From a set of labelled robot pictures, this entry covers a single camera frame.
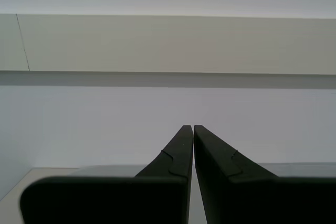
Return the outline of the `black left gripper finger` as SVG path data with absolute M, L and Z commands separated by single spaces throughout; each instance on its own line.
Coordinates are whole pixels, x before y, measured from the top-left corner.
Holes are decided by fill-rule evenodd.
M 335 179 L 279 177 L 202 125 L 195 168 L 208 223 L 335 223 Z
M 24 189 L 24 223 L 188 223 L 194 136 L 185 125 L 134 177 L 53 176 Z

